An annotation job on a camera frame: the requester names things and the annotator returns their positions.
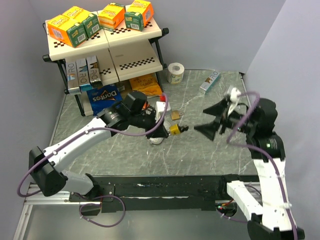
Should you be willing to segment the yellow padlock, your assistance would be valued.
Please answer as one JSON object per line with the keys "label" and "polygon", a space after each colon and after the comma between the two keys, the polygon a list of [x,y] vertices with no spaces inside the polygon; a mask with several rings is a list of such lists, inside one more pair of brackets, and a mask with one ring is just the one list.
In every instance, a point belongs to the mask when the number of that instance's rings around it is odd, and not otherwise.
{"label": "yellow padlock", "polygon": [[189,129],[189,127],[187,125],[174,124],[174,125],[170,126],[169,133],[172,136],[179,135],[179,134],[181,134],[183,132],[188,131],[188,129]]}

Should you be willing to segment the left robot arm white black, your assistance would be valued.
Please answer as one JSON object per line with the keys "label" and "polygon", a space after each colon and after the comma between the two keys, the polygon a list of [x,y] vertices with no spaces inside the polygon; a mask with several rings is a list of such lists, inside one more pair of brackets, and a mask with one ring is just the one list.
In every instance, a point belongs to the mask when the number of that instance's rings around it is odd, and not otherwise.
{"label": "left robot arm white black", "polygon": [[127,132],[129,126],[144,129],[143,135],[148,139],[167,138],[164,118],[169,102],[160,102],[159,108],[145,108],[146,103],[144,93],[133,91],[125,99],[100,111],[83,128],[61,142],[44,150],[33,148],[29,152],[29,171],[40,192],[50,197],[68,191],[82,195],[87,201],[95,200],[101,189],[94,177],[67,171],[67,167],[85,151],[116,134],[135,136]]}

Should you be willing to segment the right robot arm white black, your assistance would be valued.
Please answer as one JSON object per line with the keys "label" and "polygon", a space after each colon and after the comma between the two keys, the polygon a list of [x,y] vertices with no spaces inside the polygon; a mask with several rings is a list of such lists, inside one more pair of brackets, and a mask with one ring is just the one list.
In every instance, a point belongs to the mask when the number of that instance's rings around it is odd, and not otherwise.
{"label": "right robot arm white black", "polygon": [[249,192],[238,175],[222,176],[218,193],[223,199],[232,198],[244,214],[247,232],[252,240],[303,240],[305,232],[293,217],[286,187],[286,154],[284,143],[274,131],[278,116],[276,104],[267,98],[258,99],[245,114],[235,111],[237,103],[225,97],[204,109],[204,114],[215,119],[194,129],[211,141],[226,129],[246,135],[245,148],[249,149],[257,171],[261,200]]}

